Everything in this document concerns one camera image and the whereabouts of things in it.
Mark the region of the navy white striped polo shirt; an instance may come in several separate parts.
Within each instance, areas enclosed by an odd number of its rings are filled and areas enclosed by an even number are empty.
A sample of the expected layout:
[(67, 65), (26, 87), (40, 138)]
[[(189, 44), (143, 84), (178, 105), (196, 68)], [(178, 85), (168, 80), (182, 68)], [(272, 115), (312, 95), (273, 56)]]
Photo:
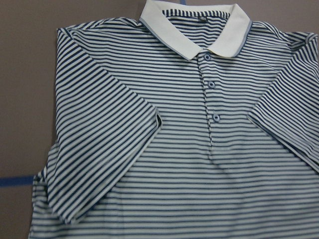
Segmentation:
[(57, 30), (31, 239), (316, 239), (318, 36), (149, 0)]

